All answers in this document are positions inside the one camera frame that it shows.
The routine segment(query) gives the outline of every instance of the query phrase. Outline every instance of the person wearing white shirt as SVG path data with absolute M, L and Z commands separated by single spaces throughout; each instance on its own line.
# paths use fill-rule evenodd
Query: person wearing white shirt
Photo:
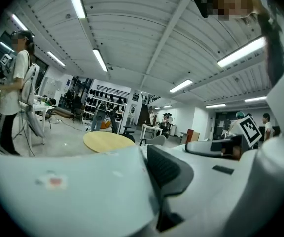
M 269 140 L 275 135 L 275 131 L 270 124 L 270 115 L 268 113 L 264 113 L 262 116 L 262 122 L 265 124 L 265 134 L 264 134 L 264 142 Z
M 34 40 L 29 30 L 15 32 L 11 40 L 17 57 L 12 61 L 10 73 L 6 75 L 6 83 L 0 84 L 0 153 L 19 156 L 13 144 L 12 128 L 20 110 L 19 94 L 24 85 L 25 74 L 31 65 L 30 53 L 34 52 Z

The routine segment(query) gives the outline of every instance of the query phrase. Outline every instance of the round table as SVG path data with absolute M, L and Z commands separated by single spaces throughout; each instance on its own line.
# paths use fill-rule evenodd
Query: round table
M 113 151 L 129 146 L 135 143 L 116 133 L 111 132 L 89 132 L 83 136 L 84 144 L 97 153 Z

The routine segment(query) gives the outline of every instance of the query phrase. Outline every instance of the gray floor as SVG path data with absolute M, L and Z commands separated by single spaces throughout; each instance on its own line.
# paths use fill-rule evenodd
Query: gray floor
M 19 131 L 19 120 L 21 116 L 18 115 L 15 118 L 13 126 L 13 137 Z M 42 144 L 42 139 L 36 137 L 32 134 L 32 152 L 36 157 L 65 157 L 65 156 L 77 156 L 91 154 L 90 151 L 83 143 L 83 135 L 86 133 L 86 128 L 88 125 L 81 124 L 78 121 L 73 123 L 72 119 L 63 118 L 61 116 L 55 115 L 51 120 L 51 129 L 49 122 L 46 122 L 45 125 L 45 135 L 46 141 L 45 144 Z M 140 128 L 135 129 L 133 134 L 136 144 L 140 143 Z M 150 138 L 151 134 L 146 134 L 146 138 Z M 170 137 L 166 143 L 166 147 L 175 147 L 179 145 L 179 139 L 176 137 Z M 25 134 L 22 132 L 21 135 L 18 135 L 14 139 L 15 149 L 22 155 L 29 155 L 29 147 Z

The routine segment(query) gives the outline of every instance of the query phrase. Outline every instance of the black pants with white stripe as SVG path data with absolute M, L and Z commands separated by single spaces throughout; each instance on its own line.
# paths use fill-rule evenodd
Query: black pants with white stripe
M 17 113 L 13 115 L 3 115 L 0 113 L 0 152 L 2 154 L 19 156 L 12 139 L 13 123 L 16 115 Z

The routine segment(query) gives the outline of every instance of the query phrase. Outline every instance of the fluorescent light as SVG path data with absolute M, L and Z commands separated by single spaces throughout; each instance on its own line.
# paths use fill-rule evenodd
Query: fluorescent light
M 101 53 L 99 52 L 99 50 L 98 49 L 93 49 L 93 52 L 94 52 L 94 55 L 96 56 L 99 64 L 101 65 L 102 69 L 107 72 L 108 70 L 106 68 L 106 65 L 105 65 L 105 63 L 103 61 L 103 58 L 102 58 Z
M 191 80 L 186 80 L 183 83 L 181 83 L 180 85 L 176 86 L 175 88 L 170 90 L 170 93 L 175 93 L 176 91 L 179 91 L 182 88 L 185 88 L 186 86 L 192 84 Z
M 217 108 L 217 107 L 225 107 L 225 104 L 219 104 L 219 105 L 207 105 L 206 108 Z
M 63 67 L 65 67 L 65 64 L 64 64 L 62 61 L 60 61 L 56 56 L 54 56 L 53 53 L 48 52 L 48 54 L 49 54 L 53 59 L 55 59 L 60 65 L 62 65 Z
M 249 99 L 245 99 L 245 102 L 253 102 L 253 101 L 260 101 L 260 100 L 265 100 L 266 97 L 256 97 L 256 98 L 249 98 Z
M 260 37 L 250 44 L 238 49 L 236 52 L 230 54 L 229 56 L 219 60 L 217 63 L 219 64 L 220 67 L 225 67 L 232 62 L 241 59 L 242 57 L 255 52 L 256 50 L 259 50 L 263 48 L 266 44 L 265 37 Z
M 73 6 L 77 13 L 78 18 L 85 18 L 86 16 L 85 16 L 85 12 L 84 12 L 81 0 L 72 0 L 72 3 L 73 3 Z
M 19 18 L 13 14 L 12 18 L 16 21 L 16 23 L 23 29 L 23 30 L 28 30 L 28 28 L 23 24 L 22 21 L 19 20 Z
M 8 45 L 6 45 L 5 43 L 0 42 L 0 45 L 1 45 L 2 47 L 6 48 L 8 51 L 10 51 L 10 52 L 14 52 L 14 50 L 13 50 L 13 49 L 11 49 L 11 48 L 10 48 Z

